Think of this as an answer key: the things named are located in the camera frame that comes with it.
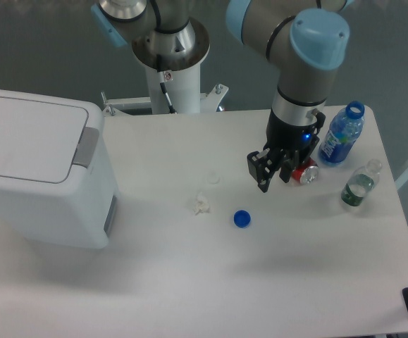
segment metal bracket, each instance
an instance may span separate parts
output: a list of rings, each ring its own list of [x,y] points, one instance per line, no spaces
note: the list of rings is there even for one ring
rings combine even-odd
[[[221,102],[228,91],[229,87],[217,84],[208,94],[201,93],[201,113],[223,111],[224,108],[221,107]],[[116,116],[116,111],[133,111],[152,107],[150,97],[107,100],[105,92],[101,92],[101,96],[105,105],[103,112],[111,116]]]

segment white table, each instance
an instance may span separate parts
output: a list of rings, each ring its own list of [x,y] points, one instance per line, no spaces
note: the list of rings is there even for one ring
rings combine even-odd
[[[328,121],[340,107],[326,109]],[[339,168],[263,194],[246,155],[268,111],[106,119],[123,194],[101,251],[32,243],[0,221],[0,337],[341,337],[408,332],[408,228],[373,113]],[[327,130],[321,132],[324,137]],[[383,162],[354,211],[352,171]],[[209,184],[207,176],[218,176]],[[202,191],[210,214],[194,215]],[[236,210],[251,213],[238,229]]]

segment small glass bottle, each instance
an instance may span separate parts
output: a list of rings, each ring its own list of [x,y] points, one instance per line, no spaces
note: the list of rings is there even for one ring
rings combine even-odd
[[[350,206],[359,206],[366,195],[379,183],[382,163],[370,160],[368,164],[355,170],[342,191],[342,200]]]

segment gray floor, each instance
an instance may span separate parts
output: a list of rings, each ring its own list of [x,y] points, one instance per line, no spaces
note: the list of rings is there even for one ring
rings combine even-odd
[[[147,96],[143,69],[129,49],[100,34],[93,0],[0,0],[0,89],[92,101]],[[225,28],[228,0],[190,0],[211,51],[202,91],[230,87],[228,110],[269,108],[279,71],[238,44]],[[351,27],[347,58],[329,105],[353,99],[372,107],[394,175],[408,157],[408,0],[357,0],[343,16]],[[408,185],[400,192],[408,222]]]

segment bottle label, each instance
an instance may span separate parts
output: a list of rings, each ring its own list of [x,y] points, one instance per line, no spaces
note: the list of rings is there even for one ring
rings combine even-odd
[[[348,142],[347,135],[342,133],[334,134],[332,130],[328,131],[324,143],[320,147],[320,156],[323,160],[331,163],[343,162],[350,152],[353,142]]]
[[[321,145],[321,151],[330,158],[336,146],[339,144],[342,144],[342,142],[332,133],[332,130],[329,130],[324,143]]]

